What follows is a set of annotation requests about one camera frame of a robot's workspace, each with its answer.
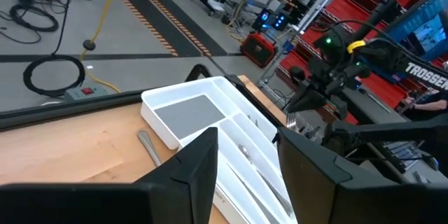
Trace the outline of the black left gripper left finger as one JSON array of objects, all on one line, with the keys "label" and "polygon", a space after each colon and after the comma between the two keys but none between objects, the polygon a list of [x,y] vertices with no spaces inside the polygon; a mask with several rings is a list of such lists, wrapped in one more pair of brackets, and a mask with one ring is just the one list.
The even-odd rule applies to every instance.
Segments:
[{"label": "black left gripper left finger", "polygon": [[1,187],[2,223],[208,223],[218,168],[209,127],[133,183],[21,183]]}]

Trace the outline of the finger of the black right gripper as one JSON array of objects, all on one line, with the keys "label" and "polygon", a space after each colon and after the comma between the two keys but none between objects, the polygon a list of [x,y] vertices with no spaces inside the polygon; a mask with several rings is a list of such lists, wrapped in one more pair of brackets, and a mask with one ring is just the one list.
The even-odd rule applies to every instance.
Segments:
[{"label": "finger of the black right gripper", "polygon": [[330,96],[330,103],[335,115],[339,119],[346,119],[348,115],[347,103],[337,95]]},{"label": "finger of the black right gripper", "polygon": [[295,113],[319,109],[326,105],[326,98],[313,89],[298,90],[290,101],[287,112]]}]

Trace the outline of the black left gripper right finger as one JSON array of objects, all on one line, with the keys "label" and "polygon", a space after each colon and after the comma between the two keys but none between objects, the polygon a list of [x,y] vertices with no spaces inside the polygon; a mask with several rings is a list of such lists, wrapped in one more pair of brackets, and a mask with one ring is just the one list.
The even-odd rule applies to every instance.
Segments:
[{"label": "black left gripper right finger", "polygon": [[447,224],[445,183],[395,183],[285,127],[278,154],[299,223]]}]

